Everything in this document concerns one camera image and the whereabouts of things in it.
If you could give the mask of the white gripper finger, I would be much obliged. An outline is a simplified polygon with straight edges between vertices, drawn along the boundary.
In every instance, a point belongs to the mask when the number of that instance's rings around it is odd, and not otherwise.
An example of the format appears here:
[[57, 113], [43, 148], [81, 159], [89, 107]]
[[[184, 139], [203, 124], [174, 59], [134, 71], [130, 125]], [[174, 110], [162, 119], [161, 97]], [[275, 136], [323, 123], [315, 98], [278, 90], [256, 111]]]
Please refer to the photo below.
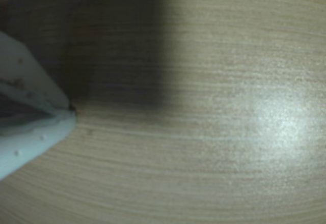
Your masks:
[[29, 49], [4, 32], [1, 32], [1, 93], [53, 115], [70, 106], [66, 94]]
[[1, 180], [64, 140], [76, 127], [76, 113], [1, 118]]

